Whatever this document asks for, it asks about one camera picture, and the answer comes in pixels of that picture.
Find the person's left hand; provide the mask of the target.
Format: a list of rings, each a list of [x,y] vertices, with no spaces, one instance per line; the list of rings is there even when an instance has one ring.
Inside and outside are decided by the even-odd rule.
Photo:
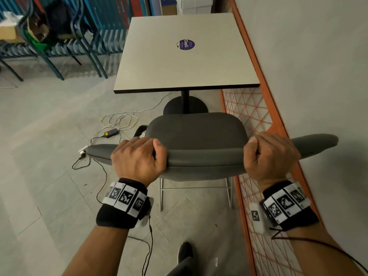
[[[166,170],[155,166],[153,141],[148,137],[136,137],[117,146],[111,160],[118,178],[138,181],[148,188]]]

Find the person's right hand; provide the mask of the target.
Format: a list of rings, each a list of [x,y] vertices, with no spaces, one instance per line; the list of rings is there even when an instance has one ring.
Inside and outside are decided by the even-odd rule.
[[[264,191],[278,182],[286,181],[287,174],[300,160],[301,154],[290,139],[278,134],[262,132],[253,137],[258,140],[258,166],[246,173]]]

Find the grey upholstered chair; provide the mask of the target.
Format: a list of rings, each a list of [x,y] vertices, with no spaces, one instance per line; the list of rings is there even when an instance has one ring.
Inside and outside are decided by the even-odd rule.
[[[204,181],[246,174],[243,148],[249,139],[244,125],[233,115],[162,115],[148,125],[145,137],[159,139],[167,148],[167,167],[159,178],[178,182]],[[336,146],[338,137],[316,134],[291,141],[304,159]],[[112,165],[111,154],[117,146],[90,145],[86,155]]]

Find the person's left forearm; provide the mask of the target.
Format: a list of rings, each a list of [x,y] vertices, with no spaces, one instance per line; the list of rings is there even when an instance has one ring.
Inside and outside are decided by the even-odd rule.
[[[129,229],[95,226],[62,276],[117,276]]]

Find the person's right forearm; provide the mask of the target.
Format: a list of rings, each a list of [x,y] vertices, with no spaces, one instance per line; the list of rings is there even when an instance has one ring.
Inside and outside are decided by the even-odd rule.
[[[320,223],[296,227],[286,234],[289,238],[307,238],[340,249]],[[310,241],[291,240],[290,242],[304,276],[365,276],[349,257],[331,247]]]

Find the black wristband with marker tags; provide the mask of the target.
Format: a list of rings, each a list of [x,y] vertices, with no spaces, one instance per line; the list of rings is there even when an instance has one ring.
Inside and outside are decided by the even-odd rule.
[[[284,232],[320,222],[299,182],[278,182],[262,193],[261,205],[267,216]]]
[[[120,178],[111,183],[96,217],[100,227],[133,229],[140,209],[148,197],[147,188],[140,182]]]

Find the person's black shoe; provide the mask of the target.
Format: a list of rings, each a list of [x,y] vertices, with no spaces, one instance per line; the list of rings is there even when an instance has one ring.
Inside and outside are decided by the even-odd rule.
[[[178,251],[177,264],[182,263],[187,258],[194,258],[193,248],[188,241],[184,242]]]

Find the round purple sticker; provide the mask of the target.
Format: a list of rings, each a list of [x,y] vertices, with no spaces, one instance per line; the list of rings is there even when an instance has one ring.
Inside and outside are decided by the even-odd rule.
[[[183,51],[191,50],[195,47],[192,40],[184,39],[177,42],[177,48]]]

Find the person's grey trouser leg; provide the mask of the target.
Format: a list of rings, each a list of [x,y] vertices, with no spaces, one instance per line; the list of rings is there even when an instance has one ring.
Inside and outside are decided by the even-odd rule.
[[[200,276],[200,270],[196,259],[187,257],[176,265],[166,276]]]

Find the white cardboard box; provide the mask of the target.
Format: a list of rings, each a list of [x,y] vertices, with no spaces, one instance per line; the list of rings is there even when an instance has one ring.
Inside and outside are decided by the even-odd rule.
[[[210,14],[213,0],[176,0],[177,14]]]

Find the green plastic bag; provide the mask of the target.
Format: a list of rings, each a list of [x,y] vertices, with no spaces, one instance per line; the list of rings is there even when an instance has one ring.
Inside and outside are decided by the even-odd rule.
[[[48,51],[51,47],[48,44],[45,43],[40,43],[38,41],[36,41],[30,34],[28,31],[24,30],[25,36],[26,38],[34,45],[34,47],[38,50],[38,51]]]

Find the brown cardboard box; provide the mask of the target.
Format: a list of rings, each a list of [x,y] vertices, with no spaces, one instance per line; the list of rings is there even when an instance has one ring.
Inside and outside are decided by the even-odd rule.
[[[12,44],[25,43],[25,40],[17,32],[16,25],[5,21],[0,22],[0,41]]]

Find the square beige pedestal table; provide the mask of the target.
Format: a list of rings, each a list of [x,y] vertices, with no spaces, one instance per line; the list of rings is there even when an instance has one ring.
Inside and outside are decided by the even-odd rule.
[[[180,40],[195,47],[183,51]],[[133,17],[115,94],[257,88],[259,78],[233,13]]]

